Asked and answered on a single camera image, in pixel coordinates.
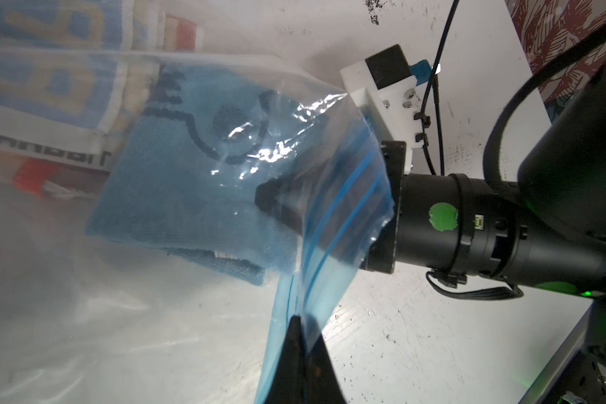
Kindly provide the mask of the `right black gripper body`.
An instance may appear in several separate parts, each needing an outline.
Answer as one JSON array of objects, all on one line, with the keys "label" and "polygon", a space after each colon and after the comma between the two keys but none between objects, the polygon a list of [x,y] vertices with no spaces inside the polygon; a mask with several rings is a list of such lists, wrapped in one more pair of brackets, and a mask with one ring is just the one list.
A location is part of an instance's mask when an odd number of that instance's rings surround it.
[{"label": "right black gripper body", "polygon": [[394,216],[371,245],[361,269],[392,274],[397,263],[450,272],[463,245],[466,194],[464,174],[405,173],[407,144],[382,141]]}]

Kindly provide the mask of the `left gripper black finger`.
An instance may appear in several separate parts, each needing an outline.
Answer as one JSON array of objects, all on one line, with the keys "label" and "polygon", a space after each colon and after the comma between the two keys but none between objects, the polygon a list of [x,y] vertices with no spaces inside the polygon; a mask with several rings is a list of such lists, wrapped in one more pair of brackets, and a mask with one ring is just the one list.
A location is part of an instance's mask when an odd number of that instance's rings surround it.
[{"label": "left gripper black finger", "polygon": [[340,403],[346,400],[323,337],[306,347],[301,318],[290,320],[264,403]]}]

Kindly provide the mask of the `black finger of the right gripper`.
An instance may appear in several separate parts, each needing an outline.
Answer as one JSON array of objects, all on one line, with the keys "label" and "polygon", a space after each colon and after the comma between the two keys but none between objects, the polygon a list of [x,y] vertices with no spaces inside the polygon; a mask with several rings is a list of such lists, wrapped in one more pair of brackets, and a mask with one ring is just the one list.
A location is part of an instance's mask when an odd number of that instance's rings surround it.
[{"label": "black finger of the right gripper", "polygon": [[292,173],[261,183],[255,190],[254,204],[264,214],[302,235],[319,177],[319,173]]}]

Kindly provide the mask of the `clear vacuum bag blue zip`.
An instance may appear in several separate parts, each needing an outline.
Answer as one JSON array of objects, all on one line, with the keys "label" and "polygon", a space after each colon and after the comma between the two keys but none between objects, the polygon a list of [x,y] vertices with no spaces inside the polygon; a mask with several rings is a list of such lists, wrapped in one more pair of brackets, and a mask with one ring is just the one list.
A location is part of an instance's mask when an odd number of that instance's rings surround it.
[{"label": "clear vacuum bag blue zip", "polygon": [[[156,62],[158,81],[167,66],[207,65],[264,78],[302,101],[320,89],[343,94],[377,140],[343,89],[274,57],[108,57]],[[250,284],[161,250],[89,236],[104,185],[92,198],[58,199],[0,183],[0,403],[257,401],[279,283],[301,267],[302,236],[291,272]]]}]

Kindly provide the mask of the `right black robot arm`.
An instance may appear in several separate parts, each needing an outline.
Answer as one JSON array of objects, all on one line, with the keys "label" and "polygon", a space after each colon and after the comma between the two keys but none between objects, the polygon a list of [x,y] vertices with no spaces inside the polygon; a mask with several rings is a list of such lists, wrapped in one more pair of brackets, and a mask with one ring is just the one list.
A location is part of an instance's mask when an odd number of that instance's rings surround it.
[{"label": "right black robot arm", "polygon": [[509,301],[525,287],[592,302],[582,351],[606,367],[606,62],[502,179],[503,133],[525,99],[606,43],[606,24],[548,62],[501,112],[483,178],[404,172],[406,145],[362,130],[316,170],[259,185],[255,204],[302,236],[279,283],[259,403],[341,403],[322,329],[359,269],[424,266],[458,301]]}]

